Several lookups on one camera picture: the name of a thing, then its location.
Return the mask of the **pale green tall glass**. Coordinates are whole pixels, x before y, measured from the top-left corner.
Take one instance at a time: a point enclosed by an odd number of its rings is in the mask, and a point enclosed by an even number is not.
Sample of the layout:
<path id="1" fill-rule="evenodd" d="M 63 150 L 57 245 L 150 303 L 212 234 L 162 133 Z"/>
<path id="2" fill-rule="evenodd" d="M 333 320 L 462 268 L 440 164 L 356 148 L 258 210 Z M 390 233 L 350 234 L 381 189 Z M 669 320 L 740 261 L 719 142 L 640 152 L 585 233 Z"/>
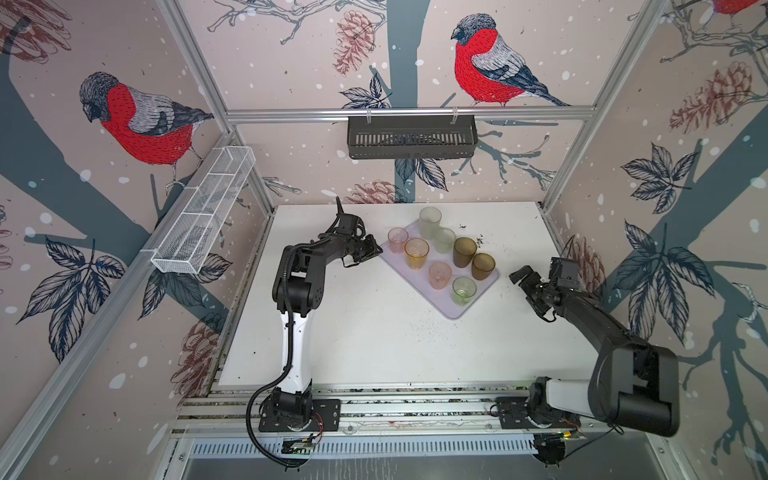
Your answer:
<path id="1" fill-rule="evenodd" d="M 419 213 L 419 232 L 423 239 L 431 240 L 440 229 L 442 212 L 435 207 L 422 208 Z"/>

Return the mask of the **bright green glass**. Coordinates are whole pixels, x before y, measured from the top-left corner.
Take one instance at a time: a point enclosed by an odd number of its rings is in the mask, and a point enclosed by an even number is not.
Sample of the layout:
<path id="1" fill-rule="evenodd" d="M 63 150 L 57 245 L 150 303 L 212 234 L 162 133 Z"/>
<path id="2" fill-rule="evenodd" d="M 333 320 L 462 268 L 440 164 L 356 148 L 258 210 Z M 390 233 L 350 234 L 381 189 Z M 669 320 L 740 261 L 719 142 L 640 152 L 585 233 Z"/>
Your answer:
<path id="1" fill-rule="evenodd" d="M 472 301 L 477 290 L 477 284 L 471 277 L 458 277 L 452 283 L 452 300 L 456 305 L 463 307 Z"/>

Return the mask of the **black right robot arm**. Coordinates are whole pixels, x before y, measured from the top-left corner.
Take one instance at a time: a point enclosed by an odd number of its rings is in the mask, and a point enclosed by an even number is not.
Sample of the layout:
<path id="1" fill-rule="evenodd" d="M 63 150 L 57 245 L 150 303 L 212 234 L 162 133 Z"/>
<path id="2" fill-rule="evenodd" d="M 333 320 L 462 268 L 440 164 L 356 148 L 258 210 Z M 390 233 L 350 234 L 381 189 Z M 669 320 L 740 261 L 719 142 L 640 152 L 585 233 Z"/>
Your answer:
<path id="1" fill-rule="evenodd" d="M 582 290 L 575 261 L 553 257 L 547 280 L 529 265 L 509 279 L 521 288 L 540 319 L 547 323 L 565 319 L 597 352 L 588 380 L 536 379 L 527 401 L 533 422 L 550 424 L 576 415 L 662 437 L 677 434 L 677 356 L 632 333 L 605 311 L 595 295 Z"/>

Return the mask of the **brown textured glass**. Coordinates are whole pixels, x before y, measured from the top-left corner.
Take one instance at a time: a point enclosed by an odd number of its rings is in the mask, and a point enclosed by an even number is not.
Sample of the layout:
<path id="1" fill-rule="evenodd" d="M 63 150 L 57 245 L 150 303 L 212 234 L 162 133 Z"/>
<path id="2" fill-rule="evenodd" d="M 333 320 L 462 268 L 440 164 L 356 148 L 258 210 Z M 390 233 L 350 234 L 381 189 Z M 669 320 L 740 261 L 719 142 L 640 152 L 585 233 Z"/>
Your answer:
<path id="1" fill-rule="evenodd" d="M 496 261 L 487 253 L 477 253 L 472 260 L 471 274 L 477 281 L 487 279 L 495 270 Z"/>

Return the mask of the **dark brown glass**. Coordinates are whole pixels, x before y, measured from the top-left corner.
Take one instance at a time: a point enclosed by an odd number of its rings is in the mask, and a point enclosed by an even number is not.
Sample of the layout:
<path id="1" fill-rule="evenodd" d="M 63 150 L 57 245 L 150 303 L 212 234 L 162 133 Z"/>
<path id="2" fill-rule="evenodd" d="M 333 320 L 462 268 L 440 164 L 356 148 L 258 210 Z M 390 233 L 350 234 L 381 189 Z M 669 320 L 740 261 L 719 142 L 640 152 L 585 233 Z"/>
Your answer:
<path id="1" fill-rule="evenodd" d="M 469 237 L 459 237 L 453 244 L 453 263 L 457 268 L 467 267 L 477 253 L 477 243 Z"/>

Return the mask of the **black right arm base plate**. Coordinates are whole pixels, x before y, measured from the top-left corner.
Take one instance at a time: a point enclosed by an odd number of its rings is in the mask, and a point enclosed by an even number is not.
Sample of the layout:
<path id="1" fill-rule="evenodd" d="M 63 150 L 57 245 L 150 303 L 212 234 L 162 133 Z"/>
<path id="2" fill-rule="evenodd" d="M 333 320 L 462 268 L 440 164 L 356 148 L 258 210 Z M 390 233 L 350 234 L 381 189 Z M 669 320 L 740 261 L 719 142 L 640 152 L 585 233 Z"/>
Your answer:
<path id="1" fill-rule="evenodd" d="M 531 406 L 523 397 L 499 397 L 489 407 L 489 414 L 499 420 L 502 430 L 581 428 L 578 415 L 547 404 Z"/>

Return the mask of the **yellow amber glass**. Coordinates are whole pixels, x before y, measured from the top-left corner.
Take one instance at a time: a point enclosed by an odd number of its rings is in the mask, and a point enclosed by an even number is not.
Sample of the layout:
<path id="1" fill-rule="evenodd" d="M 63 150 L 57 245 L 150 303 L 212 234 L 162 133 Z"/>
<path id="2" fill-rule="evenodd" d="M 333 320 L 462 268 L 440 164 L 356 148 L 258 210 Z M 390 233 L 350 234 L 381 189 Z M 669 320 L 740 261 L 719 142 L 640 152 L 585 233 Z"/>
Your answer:
<path id="1" fill-rule="evenodd" d="M 423 238 L 410 238 L 405 246 L 406 264 L 411 270 L 420 270 L 426 264 L 430 245 Z"/>

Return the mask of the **lilac plastic tray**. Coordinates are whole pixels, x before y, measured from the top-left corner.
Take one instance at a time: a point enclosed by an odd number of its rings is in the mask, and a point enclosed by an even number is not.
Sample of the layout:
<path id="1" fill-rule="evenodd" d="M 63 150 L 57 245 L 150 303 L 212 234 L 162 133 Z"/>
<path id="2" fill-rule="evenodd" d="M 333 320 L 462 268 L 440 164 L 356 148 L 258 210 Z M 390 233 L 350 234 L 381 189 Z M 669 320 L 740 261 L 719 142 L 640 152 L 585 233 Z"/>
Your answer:
<path id="1" fill-rule="evenodd" d="M 485 292 L 499 279 L 500 271 L 495 268 L 492 273 L 484 280 L 477 280 L 472 276 L 472 264 L 464 268 L 458 268 L 453 262 L 453 254 L 439 253 L 435 249 L 435 242 L 428 241 L 430 251 L 426 257 L 425 266 L 419 270 L 411 269 L 406 261 L 406 253 L 395 253 L 390 248 L 389 241 L 381 244 L 383 253 L 381 258 L 386 262 L 400 277 L 416 290 L 426 301 L 434 308 L 439 310 L 442 315 L 450 320 L 460 318 L 464 312 L 469 309 L 473 303 L 479 300 Z M 434 289 L 430 284 L 429 268 L 433 263 L 443 262 L 450 266 L 452 276 L 448 285 L 440 290 Z M 472 280 L 477 288 L 476 293 L 464 304 L 457 304 L 454 301 L 453 283 L 457 278 L 467 277 Z"/>

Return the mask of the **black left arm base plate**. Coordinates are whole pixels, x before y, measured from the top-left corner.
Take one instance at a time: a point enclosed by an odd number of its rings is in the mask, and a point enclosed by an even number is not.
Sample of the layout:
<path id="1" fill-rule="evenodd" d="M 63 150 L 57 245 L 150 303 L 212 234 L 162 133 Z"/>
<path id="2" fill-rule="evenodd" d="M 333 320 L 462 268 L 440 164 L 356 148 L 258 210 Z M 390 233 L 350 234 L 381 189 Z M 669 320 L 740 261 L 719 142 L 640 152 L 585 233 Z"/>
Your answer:
<path id="1" fill-rule="evenodd" d="M 257 416 L 258 431 L 269 433 L 336 432 L 341 401 L 338 399 L 294 399 L 293 395 L 269 399 Z"/>

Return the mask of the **rose pink glass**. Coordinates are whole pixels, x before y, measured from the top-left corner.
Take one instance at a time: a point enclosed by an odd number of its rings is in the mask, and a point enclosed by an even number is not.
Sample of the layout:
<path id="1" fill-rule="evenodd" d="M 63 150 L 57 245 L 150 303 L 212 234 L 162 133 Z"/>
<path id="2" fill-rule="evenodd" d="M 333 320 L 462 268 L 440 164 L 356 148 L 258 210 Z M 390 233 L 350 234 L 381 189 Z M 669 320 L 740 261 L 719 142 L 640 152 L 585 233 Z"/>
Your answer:
<path id="1" fill-rule="evenodd" d="M 393 254 L 402 254 L 409 240 L 409 232 L 400 227 L 392 228 L 388 232 L 388 246 Z"/>

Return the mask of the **pale green small glass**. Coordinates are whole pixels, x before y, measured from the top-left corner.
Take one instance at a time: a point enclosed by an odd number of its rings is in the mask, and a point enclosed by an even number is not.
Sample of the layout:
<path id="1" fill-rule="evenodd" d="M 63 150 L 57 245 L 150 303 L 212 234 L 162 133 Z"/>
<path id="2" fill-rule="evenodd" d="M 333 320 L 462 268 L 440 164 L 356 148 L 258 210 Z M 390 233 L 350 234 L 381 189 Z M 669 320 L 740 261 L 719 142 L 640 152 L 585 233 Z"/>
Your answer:
<path id="1" fill-rule="evenodd" d="M 450 228 L 441 227 L 434 236 L 435 248 L 440 254 L 448 254 L 453 250 L 456 235 Z"/>

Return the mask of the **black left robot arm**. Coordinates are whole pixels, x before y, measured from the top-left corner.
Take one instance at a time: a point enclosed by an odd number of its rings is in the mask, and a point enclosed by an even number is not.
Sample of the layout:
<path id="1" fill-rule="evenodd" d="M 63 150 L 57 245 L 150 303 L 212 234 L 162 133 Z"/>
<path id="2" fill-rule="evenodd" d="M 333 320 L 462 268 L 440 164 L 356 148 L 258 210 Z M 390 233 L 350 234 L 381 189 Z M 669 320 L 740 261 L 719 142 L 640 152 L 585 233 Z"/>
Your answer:
<path id="1" fill-rule="evenodd" d="M 310 320 L 324 292 L 326 267 L 335 260 L 357 266 L 383 253 L 363 220 L 338 211 L 331 226 L 308 243 L 284 248 L 272 288 L 281 315 L 282 363 L 279 378 L 270 387 L 271 408 L 276 415 L 302 423 L 312 415 L 312 378 L 308 366 Z"/>

